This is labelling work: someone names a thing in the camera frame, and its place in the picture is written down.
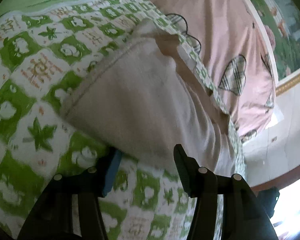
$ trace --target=patterned blanket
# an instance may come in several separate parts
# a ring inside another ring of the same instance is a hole
[[[189,40],[149,0],[80,0],[0,18],[0,227],[13,238],[56,173],[79,174],[108,153],[107,145],[75,130],[58,113],[65,97],[102,57],[124,45],[143,18],[179,35],[197,62],[194,75],[227,113]],[[245,176],[242,144],[231,121],[228,128],[236,172]],[[218,203],[216,239],[221,197]],[[100,207],[109,239],[185,239],[195,200],[177,176],[125,155]]]

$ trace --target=green star print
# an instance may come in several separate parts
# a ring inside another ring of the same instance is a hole
[[[169,191],[167,191],[166,189],[164,189],[164,196],[163,198],[167,201],[168,205],[170,205],[170,203],[174,203],[174,200],[172,199],[172,188],[169,189]]]
[[[36,151],[42,148],[46,151],[52,152],[52,147],[47,140],[53,138],[56,128],[56,125],[45,125],[45,127],[41,129],[39,120],[36,117],[33,122],[33,127],[28,126],[28,131],[32,135],[32,138],[24,138],[23,141],[30,142],[34,140]]]
[[[39,33],[38,35],[40,36],[43,36],[43,37],[47,37],[48,36],[48,39],[49,41],[51,41],[53,38],[56,38],[56,34],[55,34],[55,31],[56,31],[56,28],[49,28],[47,26],[47,31],[46,32],[42,32],[42,33]]]

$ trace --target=painting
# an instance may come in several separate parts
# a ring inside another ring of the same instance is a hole
[[[287,84],[288,87],[295,85],[300,82],[299,9],[293,0],[250,1],[265,26],[274,52],[278,73],[276,86],[285,85],[286,88]]]

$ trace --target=wall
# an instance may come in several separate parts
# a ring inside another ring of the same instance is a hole
[[[276,103],[284,120],[243,147],[251,187],[300,165],[300,83],[277,97]]]

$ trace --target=silver screw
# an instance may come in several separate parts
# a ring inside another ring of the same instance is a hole
[[[97,169],[95,168],[95,167],[90,167],[89,169],[88,169],[88,172],[89,173],[95,173],[97,171]]]
[[[238,181],[242,179],[241,175],[239,175],[239,174],[234,174],[233,178]]]
[[[198,171],[199,171],[200,173],[202,173],[202,174],[206,174],[206,173],[208,172],[207,168],[205,168],[205,167],[200,167],[200,168],[198,169]]]
[[[58,181],[62,179],[62,175],[61,174],[57,174],[53,177],[54,180]]]

